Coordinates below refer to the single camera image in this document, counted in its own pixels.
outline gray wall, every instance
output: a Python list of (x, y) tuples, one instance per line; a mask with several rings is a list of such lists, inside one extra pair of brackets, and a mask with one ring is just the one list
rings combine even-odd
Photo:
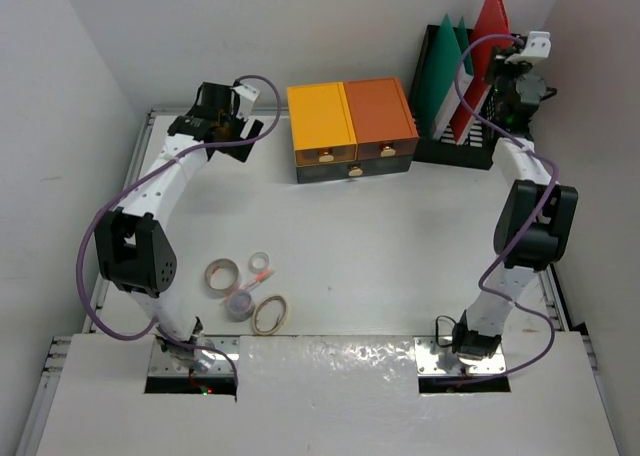
[(638, 0), (558, 0), (543, 71), (558, 96), (536, 142), (580, 202), (558, 265), (573, 316), (587, 323), (622, 454), (640, 454), (640, 114)]
[(77, 247), (123, 183), (142, 115), (67, 0), (0, 0), (0, 40), (0, 454), (8, 455), (52, 336), (81, 327)]
[[(427, 23), (475, 21), (483, 0), (70, 0), (135, 107), (186, 105), (201, 81), (247, 72), (286, 86), (397, 75), (409, 82)], [(512, 27), (555, 0), (505, 0)], [(269, 103), (265, 93), (262, 103)]]

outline drawer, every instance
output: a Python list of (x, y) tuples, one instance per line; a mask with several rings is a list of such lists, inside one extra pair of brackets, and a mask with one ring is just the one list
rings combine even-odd
[(287, 89), (296, 166), (356, 159), (356, 137), (343, 83)]
[(357, 159), (407, 156), (415, 152), (418, 131), (398, 78), (345, 83), (358, 142)]
[(347, 163), (316, 164), (296, 168), (298, 183), (319, 183), (337, 179), (358, 179), (366, 176), (409, 171), (412, 156), (366, 159)]

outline red book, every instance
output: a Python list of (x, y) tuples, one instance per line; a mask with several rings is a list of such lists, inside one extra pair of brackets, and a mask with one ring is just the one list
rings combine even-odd
[[(476, 26), (471, 33), (471, 43), (489, 34), (511, 34), (509, 19), (502, 0), (484, 0), (482, 11), (480, 11)], [(489, 93), (489, 86), (484, 82), (484, 75), (489, 67), (493, 47), (504, 48), (511, 44), (511, 41), (496, 39), (486, 41), (471, 51), (475, 76), (465, 93), (465, 99), (477, 112), (482, 108)], [(457, 144), (463, 144), (467, 140), (473, 120), (471, 114), (462, 105), (458, 105), (450, 123)]]

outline tape roll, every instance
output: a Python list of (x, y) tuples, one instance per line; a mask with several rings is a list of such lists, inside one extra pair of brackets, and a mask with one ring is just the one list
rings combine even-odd
[[(229, 286), (224, 288), (214, 286), (213, 281), (211, 281), (215, 272), (219, 271), (220, 269), (228, 270), (233, 278), (233, 282)], [(220, 296), (221, 298), (225, 298), (235, 293), (240, 287), (240, 270), (238, 269), (238, 265), (230, 259), (216, 259), (209, 266), (207, 266), (207, 269), (204, 271), (204, 281), (207, 286), (213, 289), (213, 291), (218, 296)]]
[[(256, 266), (256, 261), (263, 260), (263, 266)], [(258, 252), (249, 258), (249, 271), (253, 274), (261, 274), (269, 269), (269, 255), (267, 253)]]

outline green book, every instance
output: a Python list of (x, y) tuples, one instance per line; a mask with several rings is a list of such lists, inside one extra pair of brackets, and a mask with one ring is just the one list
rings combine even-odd
[[(430, 128), (430, 136), (439, 140), (460, 103), (453, 81), (462, 52), (469, 47), (464, 19), (454, 29), (446, 15), (429, 46), (417, 93), (416, 116), (421, 126)], [(458, 79), (464, 94), (473, 81), (471, 56), (465, 58)]]

